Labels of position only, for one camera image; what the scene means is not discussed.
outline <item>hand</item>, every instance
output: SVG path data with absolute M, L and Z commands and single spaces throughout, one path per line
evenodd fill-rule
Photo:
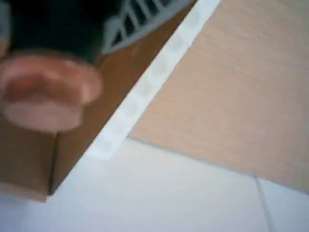
M 18 53 L 0 63 L 4 116 L 35 131 L 67 131 L 82 123 L 83 107 L 101 93 L 100 73 L 56 52 Z

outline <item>floor tile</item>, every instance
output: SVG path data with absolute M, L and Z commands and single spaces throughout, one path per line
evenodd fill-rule
M 46 204 L 0 198 L 2 232 L 267 232 L 254 179 L 126 140 Z
M 260 179 L 276 232 L 309 231 L 309 195 Z

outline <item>brown cardboard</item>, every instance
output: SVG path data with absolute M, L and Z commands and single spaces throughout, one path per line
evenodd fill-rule
M 0 190 L 39 201 L 54 193 L 190 9 L 99 60 L 104 93 L 86 109 L 80 128 L 53 136 L 21 129 L 0 116 Z
M 131 137 L 309 192 L 308 12 L 223 1 Z

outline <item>black object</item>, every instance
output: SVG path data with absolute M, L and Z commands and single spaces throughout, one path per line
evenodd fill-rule
M 101 54 L 103 21 L 122 0 L 7 0 L 10 51 L 52 49 L 94 63 Z

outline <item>cardboard box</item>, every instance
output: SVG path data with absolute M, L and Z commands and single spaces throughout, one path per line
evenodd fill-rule
M 53 194 L 190 9 L 98 61 L 104 93 L 86 109 L 81 127 L 52 135 L 24 130 L 0 116 L 0 190 L 38 201 Z

